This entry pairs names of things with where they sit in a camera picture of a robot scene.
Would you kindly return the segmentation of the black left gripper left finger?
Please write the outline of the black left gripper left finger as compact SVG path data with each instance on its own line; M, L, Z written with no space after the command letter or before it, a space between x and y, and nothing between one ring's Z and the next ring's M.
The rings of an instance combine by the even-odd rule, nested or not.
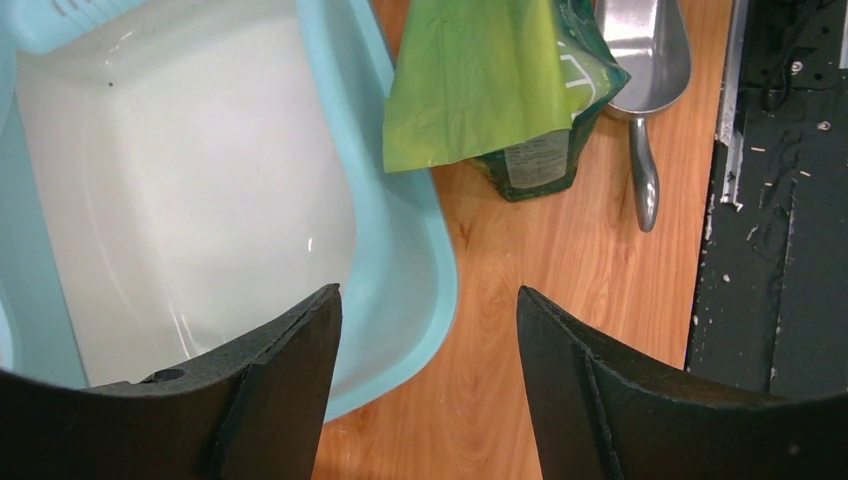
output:
M328 284L281 316L138 383L1 376L5 479L308 479L340 344Z

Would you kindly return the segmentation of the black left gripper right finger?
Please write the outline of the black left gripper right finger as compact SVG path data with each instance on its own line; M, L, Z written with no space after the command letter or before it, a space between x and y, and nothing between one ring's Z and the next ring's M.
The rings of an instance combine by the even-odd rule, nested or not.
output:
M847 398L795 400L673 368L534 288L517 334L547 479L843 479Z

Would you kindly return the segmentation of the green cat litter bag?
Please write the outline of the green cat litter bag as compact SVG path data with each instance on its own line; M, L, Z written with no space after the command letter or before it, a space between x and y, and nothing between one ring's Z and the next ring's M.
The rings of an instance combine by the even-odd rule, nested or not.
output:
M562 192L629 81L589 1L415 1L385 104L384 169L472 161L507 201Z

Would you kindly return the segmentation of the light blue litter box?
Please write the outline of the light blue litter box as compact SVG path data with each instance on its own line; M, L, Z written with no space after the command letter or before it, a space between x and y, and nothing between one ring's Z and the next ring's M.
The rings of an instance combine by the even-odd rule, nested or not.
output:
M326 419L412 378L458 274L393 76L369 1L3 2L2 368L136 382L336 283Z

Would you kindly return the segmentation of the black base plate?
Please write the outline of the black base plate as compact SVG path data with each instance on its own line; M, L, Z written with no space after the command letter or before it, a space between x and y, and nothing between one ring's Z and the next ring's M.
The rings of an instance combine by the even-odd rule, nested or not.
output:
M738 1L685 368L790 398L847 390L847 5Z

